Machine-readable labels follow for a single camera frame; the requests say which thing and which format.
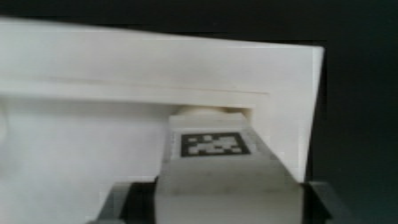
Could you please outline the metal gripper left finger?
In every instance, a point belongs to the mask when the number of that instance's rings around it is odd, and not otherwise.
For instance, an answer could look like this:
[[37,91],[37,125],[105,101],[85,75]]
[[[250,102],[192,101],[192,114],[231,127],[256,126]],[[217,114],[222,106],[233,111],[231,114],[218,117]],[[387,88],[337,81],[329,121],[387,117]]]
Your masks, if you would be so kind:
[[87,224],[156,224],[154,182],[112,186],[98,217]]

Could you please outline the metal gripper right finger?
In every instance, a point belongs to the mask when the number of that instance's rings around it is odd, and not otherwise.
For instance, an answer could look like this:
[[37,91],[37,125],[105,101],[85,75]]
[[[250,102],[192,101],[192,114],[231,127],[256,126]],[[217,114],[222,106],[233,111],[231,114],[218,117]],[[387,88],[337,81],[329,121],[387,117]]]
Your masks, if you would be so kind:
[[327,182],[304,185],[304,224],[353,224],[353,215]]

